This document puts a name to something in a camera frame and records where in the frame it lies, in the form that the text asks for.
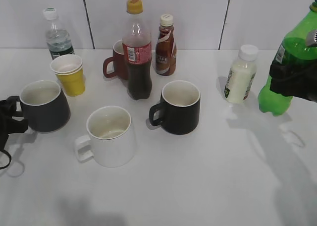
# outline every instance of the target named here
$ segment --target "paper cup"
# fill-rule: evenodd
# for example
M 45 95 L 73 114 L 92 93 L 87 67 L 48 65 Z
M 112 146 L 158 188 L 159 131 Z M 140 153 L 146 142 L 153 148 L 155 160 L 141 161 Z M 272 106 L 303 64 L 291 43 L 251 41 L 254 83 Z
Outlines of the paper cup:
M 66 95 L 78 96 L 85 91 L 83 61 L 77 55 L 63 55 L 51 62 L 51 69 L 61 82 Z
M 55 74 L 73 73 L 80 69 L 83 60 L 78 55 L 67 54 L 55 58 L 51 62 L 51 69 Z
M 79 96 L 85 92 L 83 67 L 68 74 L 57 74 L 56 77 L 61 82 L 66 95 Z

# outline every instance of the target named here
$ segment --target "brown mug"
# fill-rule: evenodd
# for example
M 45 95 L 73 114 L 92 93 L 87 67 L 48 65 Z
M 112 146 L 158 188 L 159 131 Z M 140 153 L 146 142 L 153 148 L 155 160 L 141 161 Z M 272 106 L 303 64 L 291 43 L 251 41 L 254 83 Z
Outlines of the brown mug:
M 107 67 L 110 62 L 113 62 L 113 72 L 107 73 Z M 118 76 L 123 80 L 128 80 L 128 69 L 124 61 L 122 40 L 117 41 L 113 45 L 112 56 L 104 61 L 103 71 L 106 78 Z

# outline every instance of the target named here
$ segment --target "white table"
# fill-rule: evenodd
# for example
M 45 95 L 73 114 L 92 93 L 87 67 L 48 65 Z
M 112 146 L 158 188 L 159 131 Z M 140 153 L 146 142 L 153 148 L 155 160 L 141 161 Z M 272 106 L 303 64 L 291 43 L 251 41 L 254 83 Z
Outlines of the white table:
M 68 97 L 69 123 L 49 134 L 11 135 L 0 171 L 1 226 L 315 226 L 317 105 L 294 99 L 287 114 L 263 114 L 257 95 L 275 51 L 261 51 L 250 97 L 222 95 L 236 51 L 179 51 L 174 75 L 151 70 L 147 100 L 132 100 L 119 79 L 105 80 L 111 50 L 76 50 L 86 91 Z M 56 80 L 48 50 L 0 50 L 0 99 L 40 79 Z M 172 80 L 201 91 L 200 123 L 187 135 L 148 128 L 148 111 Z M 89 114 L 118 105 L 132 115 L 138 151 L 119 168 L 79 164 L 74 139 Z

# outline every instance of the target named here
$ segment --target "white paper cup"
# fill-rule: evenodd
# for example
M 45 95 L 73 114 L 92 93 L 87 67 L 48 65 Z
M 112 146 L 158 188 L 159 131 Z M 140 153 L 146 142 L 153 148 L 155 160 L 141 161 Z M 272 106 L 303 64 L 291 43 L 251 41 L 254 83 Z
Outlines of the white paper cup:
M 55 74 L 69 74 L 77 71 L 83 65 L 83 60 L 78 55 L 67 54 L 55 58 L 51 62 L 51 70 Z

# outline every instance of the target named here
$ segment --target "red label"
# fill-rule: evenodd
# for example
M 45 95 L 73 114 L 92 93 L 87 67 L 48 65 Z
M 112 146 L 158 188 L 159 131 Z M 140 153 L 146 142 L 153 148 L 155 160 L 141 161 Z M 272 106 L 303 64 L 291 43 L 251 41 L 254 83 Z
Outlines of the red label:
M 130 64 L 144 64 L 151 61 L 151 43 L 142 47 L 129 47 L 123 44 L 124 59 Z

